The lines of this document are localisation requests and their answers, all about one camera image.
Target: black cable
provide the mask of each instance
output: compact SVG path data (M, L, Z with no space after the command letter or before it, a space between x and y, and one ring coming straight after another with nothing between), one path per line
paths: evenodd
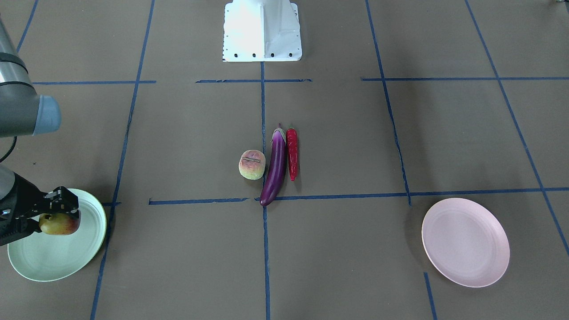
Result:
M14 137L14 142L12 142L12 146L10 147L10 150L8 150L8 152L4 155L4 157L0 158L0 162L6 160L6 158L10 155L10 153L12 153L12 151L14 151L14 148L16 147L16 141L18 140L18 137Z

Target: eggplant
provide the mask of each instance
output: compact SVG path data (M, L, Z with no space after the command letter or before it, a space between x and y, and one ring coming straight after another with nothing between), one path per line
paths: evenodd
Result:
M267 180L261 192L262 206L268 206L277 193L281 190L286 172L286 136L281 129L281 125L273 132L273 140L271 141L271 162L269 163L269 173Z

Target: plate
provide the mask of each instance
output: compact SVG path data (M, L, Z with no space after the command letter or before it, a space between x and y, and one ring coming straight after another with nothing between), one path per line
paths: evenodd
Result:
M489 286L504 275L510 262L510 244L502 225L470 200L435 203L423 220L422 238L435 268L459 285Z
M8 244L10 263L23 277L40 282L68 277L86 266L101 248L106 231L103 206L88 192L69 190L79 199L77 231L65 236L35 232Z

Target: pink plate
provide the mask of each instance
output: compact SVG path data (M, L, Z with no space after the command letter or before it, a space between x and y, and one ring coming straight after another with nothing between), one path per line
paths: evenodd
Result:
M450 198L435 203L423 219L422 237L435 268L459 285L489 286L508 268L506 232L496 217L476 202Z

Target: blue joint cap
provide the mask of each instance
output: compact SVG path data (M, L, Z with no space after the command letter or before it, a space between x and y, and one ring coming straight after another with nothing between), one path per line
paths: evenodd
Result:
M61 111L59 110L59 104L51 96L40 95L34 136L57 131L60 125Z

